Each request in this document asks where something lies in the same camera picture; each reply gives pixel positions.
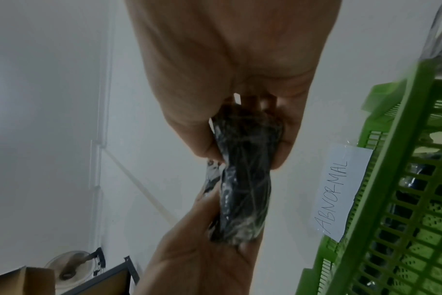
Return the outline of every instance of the brown box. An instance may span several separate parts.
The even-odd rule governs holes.
[[[22,267],[0,275],[0,295],[54,295],[54,271]]]

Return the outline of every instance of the green plastic basket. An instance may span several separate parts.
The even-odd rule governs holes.
[[[339,243],[322,239],[296,294],[442,295],[442,142],[431,140],[442,135],[442,80],[435,63],[375,86],[363,109],[371,114],[358,146],[374,153],[346,233]]]

